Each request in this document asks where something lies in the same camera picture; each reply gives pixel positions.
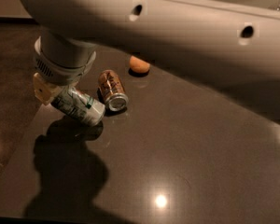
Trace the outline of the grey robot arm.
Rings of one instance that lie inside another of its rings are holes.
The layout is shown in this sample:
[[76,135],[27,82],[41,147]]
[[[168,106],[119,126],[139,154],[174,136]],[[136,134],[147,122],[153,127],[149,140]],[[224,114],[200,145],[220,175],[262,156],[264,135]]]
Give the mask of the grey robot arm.
[[49,35],[131,53],[280,106],[280,12],[212,0],[21,0]]

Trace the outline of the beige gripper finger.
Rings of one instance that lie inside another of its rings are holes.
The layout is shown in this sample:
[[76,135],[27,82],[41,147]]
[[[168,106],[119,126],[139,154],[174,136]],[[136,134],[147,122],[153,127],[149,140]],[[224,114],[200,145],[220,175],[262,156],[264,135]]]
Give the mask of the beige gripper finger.
[[64,89],[64,86],[58,86],[47,82],[39,73],[33,76],[35,97],[43,104],[49,105]]

